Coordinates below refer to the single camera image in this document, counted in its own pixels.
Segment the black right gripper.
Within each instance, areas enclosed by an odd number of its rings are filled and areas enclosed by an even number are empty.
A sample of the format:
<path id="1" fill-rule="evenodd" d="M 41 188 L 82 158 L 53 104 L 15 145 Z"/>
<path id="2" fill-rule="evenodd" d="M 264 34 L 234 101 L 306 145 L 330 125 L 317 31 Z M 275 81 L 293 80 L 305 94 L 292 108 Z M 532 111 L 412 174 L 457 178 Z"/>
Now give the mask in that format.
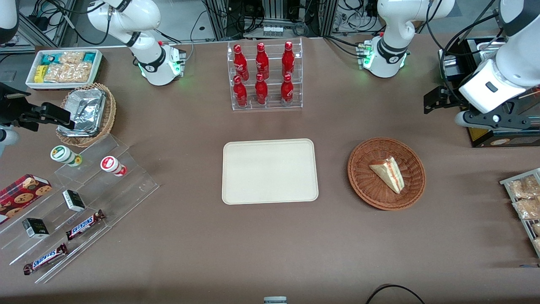
<path id="1" fill-rule="evenodd" d="M 64 127 L 68 130 L 75 129 L 74 121 L 71 121 L 71 113 L 52 103 L 42 103 L 40 115 L 23 115 L 31 110 L 27 96 L 31 94 L 4 83 L 0 84 L 0 124 L 10 126 L 13 121 L 19 119 L 19 127 L 37 132 L 39 125 L 52 124 Z"/>

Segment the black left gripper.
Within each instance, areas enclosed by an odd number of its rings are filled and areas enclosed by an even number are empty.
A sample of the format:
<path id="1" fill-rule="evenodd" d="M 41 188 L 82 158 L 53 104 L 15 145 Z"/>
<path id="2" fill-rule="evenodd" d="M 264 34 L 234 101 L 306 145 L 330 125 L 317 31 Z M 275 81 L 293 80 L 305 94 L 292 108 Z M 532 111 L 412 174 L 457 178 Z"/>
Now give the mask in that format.
<path id="1" fill-rule="evenodd" d="M 464 100 L 454 92 L 454 89 L 446 86 L 439 86 L 438 88 L 438 94 L 424 95 L 424 115 L 428 115 L 436 109 L 449 109 L 465 105 Z M 475 128 L 524 130 L 531 127 L 528 117 L 508 114 L 502 106 L 487 113 L 482 113 L 476 109 L 465 111 L 464 121 Z"/>

